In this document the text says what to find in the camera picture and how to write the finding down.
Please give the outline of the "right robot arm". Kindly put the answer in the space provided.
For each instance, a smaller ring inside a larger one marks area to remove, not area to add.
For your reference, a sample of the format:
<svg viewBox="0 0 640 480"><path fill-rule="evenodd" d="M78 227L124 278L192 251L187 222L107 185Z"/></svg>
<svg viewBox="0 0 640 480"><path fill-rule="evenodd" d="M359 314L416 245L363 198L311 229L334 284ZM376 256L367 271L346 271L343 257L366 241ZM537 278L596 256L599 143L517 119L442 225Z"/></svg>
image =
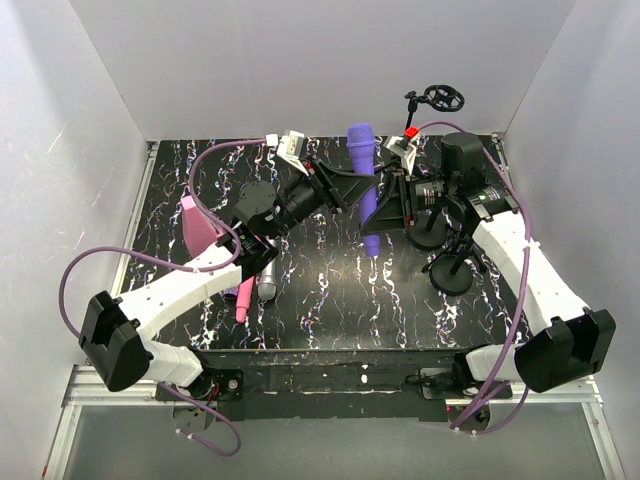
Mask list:
<svg viewBox="0 0 640 480"><path fill-rule="evenodd" d="M447 295L466 293L473 282L468 258L486 254L517 297L516 319L525 318L531 339L473 347L456 355L454 382L523 382L536 393L598 373L616 323L607 310L592 310L564 282L531 237L522 208L504 181L491 182L480 139L454 132L441 140L441 167L412 178L416 128L391 137L385 148L395 165L365 234L403 229L422 248L441 252L424 268Z"/></svg>

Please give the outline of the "tall tripod microphone stand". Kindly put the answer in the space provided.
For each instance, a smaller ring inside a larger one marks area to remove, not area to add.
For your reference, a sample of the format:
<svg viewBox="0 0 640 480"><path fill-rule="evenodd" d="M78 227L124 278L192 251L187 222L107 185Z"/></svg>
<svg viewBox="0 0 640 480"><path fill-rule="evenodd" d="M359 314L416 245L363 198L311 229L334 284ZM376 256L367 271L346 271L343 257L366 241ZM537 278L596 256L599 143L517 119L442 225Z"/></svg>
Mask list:
<svg viewBox="0 0 640 480"><path fill-rule="evenodd" d="M442 113L457 112L461 110L465 104L464 96L458 90L449 85L431 85L428 86L422 94L418 94L416 91L412 90L406 93L404 98L407 100L408 111L405 130L410 126L413 126L412 120L414 114L416 113L418 106L421 104L429 105L434 110ZM390 162L384 166L376 167L374 172L382 173L392 167L401 168L401 165L400 159L391 154Z"/></svg>

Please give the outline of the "pink microphone case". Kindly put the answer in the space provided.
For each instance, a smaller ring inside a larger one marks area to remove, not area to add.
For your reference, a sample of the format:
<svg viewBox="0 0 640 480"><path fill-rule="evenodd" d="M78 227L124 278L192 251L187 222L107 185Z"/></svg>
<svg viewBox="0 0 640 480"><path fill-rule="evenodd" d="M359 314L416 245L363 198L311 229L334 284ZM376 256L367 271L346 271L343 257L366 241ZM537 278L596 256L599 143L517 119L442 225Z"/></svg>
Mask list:
<svg viewBox="0 0 640 480"><path fill-rule="evenodd" d="M191 195L183 196L180 206L184 243L190 258L195 259L215 244L223 232L200 211Z"/></svg>

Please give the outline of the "aluminium rail frame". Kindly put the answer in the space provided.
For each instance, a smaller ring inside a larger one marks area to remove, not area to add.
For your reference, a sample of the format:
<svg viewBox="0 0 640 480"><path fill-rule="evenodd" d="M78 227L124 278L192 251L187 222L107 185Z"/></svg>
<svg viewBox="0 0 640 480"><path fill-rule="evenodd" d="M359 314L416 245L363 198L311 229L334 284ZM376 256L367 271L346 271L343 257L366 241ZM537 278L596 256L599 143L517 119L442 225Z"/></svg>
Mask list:
<svg viewBox="0 0 640 480"><path fill-rule="evenodd" d="M298 132L269 135L258 145L273 148L297 175L283 190L259 181L241 192L231 224L223 223L204 204L196 211L219 236L189 263L167 264L167 274L120 297L107 292L89 302L75 336L112 392L140 380L154 381L172 396L202 407L206 397L217 403L235 396L257 395L261 415L282 418L370 417L376 408L411 390L463 391L476 394L451 429L461 431L474 416L509 386L541 394L597 373L616 324L605 310L594 311L563 282L531 236L529 214L507 179L485 180L491 155L472 134L455 131L442 139L442 169L425 179L412 176L417 132L392 137L390 183L378 208L364 221L366 234L412 228L421 211L445 209L460 224L453 242L441 242L427 264L431 284L456 296L473 280L468 257L489 257L517 297L515 320L527 320L531 339L458 351L445 372L404 375L418 366L420 354L380 350L298 352L262 364L212 364L208 353L157 341L173 319L226 289L258 275L278 250L274 240L327 208L350 210L374 186L372 174L340 170L310 157L307 138Z"/></svg>

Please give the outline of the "pink microphone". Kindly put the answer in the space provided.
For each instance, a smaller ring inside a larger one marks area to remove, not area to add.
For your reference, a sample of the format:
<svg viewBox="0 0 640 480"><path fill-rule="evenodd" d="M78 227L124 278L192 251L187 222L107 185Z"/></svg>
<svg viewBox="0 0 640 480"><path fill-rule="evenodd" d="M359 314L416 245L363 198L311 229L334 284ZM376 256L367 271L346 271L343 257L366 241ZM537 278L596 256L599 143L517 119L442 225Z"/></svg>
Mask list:
<svg viewBox="0 0 640 480"><path fill-rule="evenodd" d="M236 322L239 324L244 324L246 322L246 317L251 305L254 284L255 278L250 277L238 286L235 305L235 318Z"/></svg>

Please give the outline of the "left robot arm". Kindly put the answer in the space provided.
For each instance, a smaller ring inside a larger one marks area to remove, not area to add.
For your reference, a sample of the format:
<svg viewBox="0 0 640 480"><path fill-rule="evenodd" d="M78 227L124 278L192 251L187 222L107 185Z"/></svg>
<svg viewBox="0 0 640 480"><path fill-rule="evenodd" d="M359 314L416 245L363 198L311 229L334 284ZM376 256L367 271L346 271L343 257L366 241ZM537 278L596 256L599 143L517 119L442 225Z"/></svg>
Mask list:
<svg viewBox="0 0 640 480"><path fill-rule="evenodd" d="M107 389L125 390L140 380L192 389L204 370L188 347L156 341L171 321L210 297L256 276L277 256L272 240L325 206L352 209L377 184L356 174L308 159L278 193L264 180L246 184L233 209L239 234L225 234L188 262L148 285L118 298L103 291L89 302L79 345Z"/></svg>

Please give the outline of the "silver microphone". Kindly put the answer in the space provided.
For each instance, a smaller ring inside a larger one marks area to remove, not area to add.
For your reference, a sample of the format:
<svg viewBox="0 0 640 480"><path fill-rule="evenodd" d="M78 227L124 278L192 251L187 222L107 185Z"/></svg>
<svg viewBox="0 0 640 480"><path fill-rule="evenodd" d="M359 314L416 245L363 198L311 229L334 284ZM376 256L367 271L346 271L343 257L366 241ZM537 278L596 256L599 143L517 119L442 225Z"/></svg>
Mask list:
<svg viewBox="0 0 640 480"><path fill-rule="evenodd" d="M276 282L277 257L274 257L262 270L257 279L257 294L261 301L271 301L277 294Z"/></svg>

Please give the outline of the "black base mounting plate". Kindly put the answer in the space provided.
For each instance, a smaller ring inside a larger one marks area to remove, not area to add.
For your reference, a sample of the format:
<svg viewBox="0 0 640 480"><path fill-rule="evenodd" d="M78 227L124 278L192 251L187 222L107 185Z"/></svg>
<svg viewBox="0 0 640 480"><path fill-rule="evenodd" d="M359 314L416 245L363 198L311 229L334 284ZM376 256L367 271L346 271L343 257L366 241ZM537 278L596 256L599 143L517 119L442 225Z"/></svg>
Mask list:
<svg viewBox="0 0 640 480"><path fill-rule="evenodd" d="M234 422L414 418L446 422L480 384L453 350L209 350L181 393Z"/></svg>

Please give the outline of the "round base stand with clip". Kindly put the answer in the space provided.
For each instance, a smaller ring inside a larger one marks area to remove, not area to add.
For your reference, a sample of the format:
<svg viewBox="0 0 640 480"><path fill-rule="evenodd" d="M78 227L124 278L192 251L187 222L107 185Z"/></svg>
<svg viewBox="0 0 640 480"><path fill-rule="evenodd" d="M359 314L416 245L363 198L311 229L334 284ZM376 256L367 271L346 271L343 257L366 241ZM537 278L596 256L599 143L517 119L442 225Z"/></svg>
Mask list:
<svg viewBox="0 0 640 480"><path fill-rule="evenodd" d="M448 224L441 208L436 208L418 216L415 224L407 230L409 242L420 250L437 250L447 240Z"/></svg>

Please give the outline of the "round base stand with scissor clamp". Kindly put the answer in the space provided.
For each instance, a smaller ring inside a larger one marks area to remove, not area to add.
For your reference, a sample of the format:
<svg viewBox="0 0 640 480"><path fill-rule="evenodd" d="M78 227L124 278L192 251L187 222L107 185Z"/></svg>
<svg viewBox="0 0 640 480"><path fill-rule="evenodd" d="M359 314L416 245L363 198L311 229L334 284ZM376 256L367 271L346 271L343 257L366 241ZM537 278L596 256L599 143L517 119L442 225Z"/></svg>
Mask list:
<svg viewBox="0 0 640 480"><path fill-rule="evenodd" d="M488 267L463 224L456 228L449 226L448 229L452 233L446 238L444 246L422 267L421 272L428 275L436 290L446 295L460 296L473 285L474 273L484 275Z"/></svg>

